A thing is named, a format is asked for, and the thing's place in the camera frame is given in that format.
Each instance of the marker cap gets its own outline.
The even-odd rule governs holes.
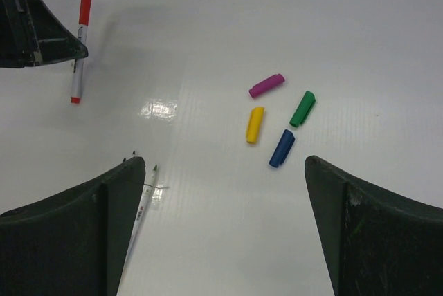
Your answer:
[[[277,148],[275,148],[274,154],[269,161],[269,164],[272,167],[279,168],[279,166],[281,166],[286,160],[286,157],[288,156],[289,151],[291,151],[291,148],[295,142],[296,137],[294,134],[290,132],[290,130],[285,129],[280,141],[278,142]]]
[[[311,113],[312,107],[314,107],[315,103],[316,97],[314,94],[306,91],[301,103],[298,105],[296,112],[292,116],[291,121],[289,121],[289,124],[296,128],[305,123],[305,120],[307,119],[309,113]]]
[[[248,129],[246,130],[246,141],[249,144],[255,144],[258,141],[263,115],[264,107],[255,107],[251,112]]]
[[[249,90],[249,94],[252,98],[256,98],[259,95],[273,89],[274,87],[282,84],[284,82],[284,77],[281,73],[276,75],[272,75],[269,78],[266,78],[264,81],[253,86],[252,89]]]

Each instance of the green marker cap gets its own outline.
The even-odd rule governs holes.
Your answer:
[[[305,96],[303,96],[302,102],[298,105],[296,112],[292,116],[289,124],[292,127],[298,127],[305,123],[307,116],[312,110],[316,103],[316,97],[312,92],[306,91]]]

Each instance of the white surface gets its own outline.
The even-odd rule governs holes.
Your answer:
[[[80,0],[45,2],[75,32]],[[1,210],[136,149],[169,189],[154,198],[121,295],[332,295],[304,160],[316,154],[443,206],[442,9],[443,0],[93,0],[80,106],[69,104],[69,64],[1,70]],[[286,85],[252,101],[247,91],[274,73]],[[271,170],[306,89],[318,104]],[[266,120],[248,147],[257,105]]]

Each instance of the blue marker cap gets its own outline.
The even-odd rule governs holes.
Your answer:
[[[269,164],[272,167],[279,168],[280,165],[284,163],[289,151],[291,151],[292,145],[295,143],[296,137],[290,130],[284,130],[283,135],[278,142],[277,148],[272,155]]]

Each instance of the black object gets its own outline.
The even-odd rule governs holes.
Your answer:
[[[88,50],[42,0],[0,0],[0,67],[41,66],[82,59]]]
[[[443,295],[443,210],[317,156],[305,176],[336,296]]]
[[[1,296],[115,296],[145,162],[0,216]]]

